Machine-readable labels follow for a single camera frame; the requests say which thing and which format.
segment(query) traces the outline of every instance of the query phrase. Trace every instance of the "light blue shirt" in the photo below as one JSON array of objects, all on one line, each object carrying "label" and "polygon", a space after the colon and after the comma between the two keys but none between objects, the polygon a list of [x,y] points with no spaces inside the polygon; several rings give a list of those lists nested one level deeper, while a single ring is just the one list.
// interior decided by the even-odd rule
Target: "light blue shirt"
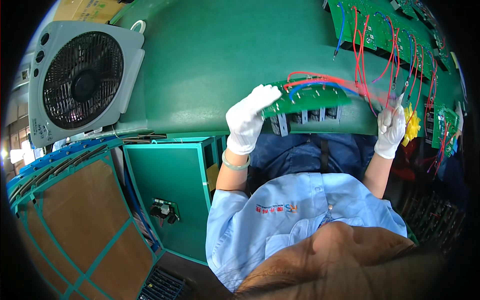
[{"label": "light blue shirt", "polygon": [[288,174],[267,182],[250,198],[239,191],[215,192],[207,221],[208,266],[234,291],[265,259],[311,236],[325,221],[383,227],[407,237],[390,202],[373,196],[353,176]]}]

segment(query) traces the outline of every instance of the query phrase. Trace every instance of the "electric fan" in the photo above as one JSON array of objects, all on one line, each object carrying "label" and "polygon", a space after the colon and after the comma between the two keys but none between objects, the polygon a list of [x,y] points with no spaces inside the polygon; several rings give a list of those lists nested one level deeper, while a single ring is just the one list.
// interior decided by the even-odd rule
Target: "electric fan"
[{"label": "electric fan", "polygon": [[35,147],[118,121],[144,59],[143,43],[143,34],[112,25],[49,23],[40,34],[29,83]]}]

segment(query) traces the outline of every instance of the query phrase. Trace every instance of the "jade bangle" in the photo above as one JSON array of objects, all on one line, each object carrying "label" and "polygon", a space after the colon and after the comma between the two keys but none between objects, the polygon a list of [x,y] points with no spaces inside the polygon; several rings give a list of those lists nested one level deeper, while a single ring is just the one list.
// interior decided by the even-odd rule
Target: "jade bangle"
[{"label": "jade bangle", "polygon": [[222,154],[222,161],[227,168],[234,171],[240,171],[240,170],[246,169],[250,165],[250,154],[248,154],[247,162],[243,166],[234,166],[231,163],[229,163],[228,160],[225,158],[225,151],[223,151],[223,154]]}]

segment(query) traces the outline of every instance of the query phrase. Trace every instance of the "fan grille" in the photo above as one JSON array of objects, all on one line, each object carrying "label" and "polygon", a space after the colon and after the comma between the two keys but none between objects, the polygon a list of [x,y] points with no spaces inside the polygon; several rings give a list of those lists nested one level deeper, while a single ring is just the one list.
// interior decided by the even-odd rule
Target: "fan grille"
[{"label": "fan grille", "polygon": [[48,118],[74,129],[97,118],[111,103],[123,75],[120,45],[103,32],[87,32],[69,41],[48,68],[43,104]]}]

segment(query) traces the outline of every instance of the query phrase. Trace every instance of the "cardboard box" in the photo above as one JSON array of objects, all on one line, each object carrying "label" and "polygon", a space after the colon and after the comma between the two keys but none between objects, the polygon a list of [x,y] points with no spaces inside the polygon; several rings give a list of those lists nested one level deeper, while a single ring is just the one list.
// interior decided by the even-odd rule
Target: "cardboard box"
[{"label": "cardboard box", "polygon": [[54,21],[106,23],[124,6],[117,0],[61,0]]}]

